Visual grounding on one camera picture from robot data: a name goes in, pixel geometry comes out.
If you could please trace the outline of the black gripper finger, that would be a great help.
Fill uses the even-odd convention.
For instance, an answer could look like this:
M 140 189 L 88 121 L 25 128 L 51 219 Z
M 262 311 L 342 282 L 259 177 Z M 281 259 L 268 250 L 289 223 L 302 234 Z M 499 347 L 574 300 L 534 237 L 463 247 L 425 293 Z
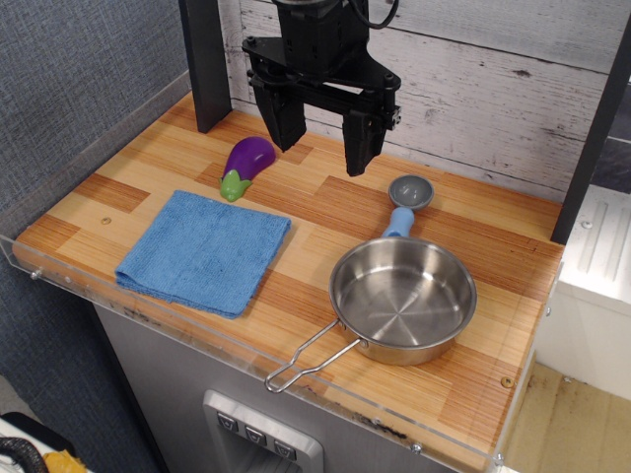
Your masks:
M 342 131 L 347 173 L 361 175 L 382 152 L 386 123 L 377 114 L 351 110 L 343 116 Z
M 306 133 L 304 103 L 284 88 L 255 87 L 254 96 L 272 141 L 282 151 L 296 145 Z

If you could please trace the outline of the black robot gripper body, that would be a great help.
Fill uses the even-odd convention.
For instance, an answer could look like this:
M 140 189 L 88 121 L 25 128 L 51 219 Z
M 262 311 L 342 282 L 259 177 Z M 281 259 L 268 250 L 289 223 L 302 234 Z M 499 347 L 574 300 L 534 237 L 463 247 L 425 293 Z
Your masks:
M 380 22 L 366 1 L 278 1 L 281 33 L 248 36 L 243 50 L 253 88 L 284 88 L 307 105 L 341 115 L 351 110 L 381 116 L 386 130 L 399 122 L 395 94 L 400 79 L 368 51 L 370 32 L 393 20 L 392 5 Z

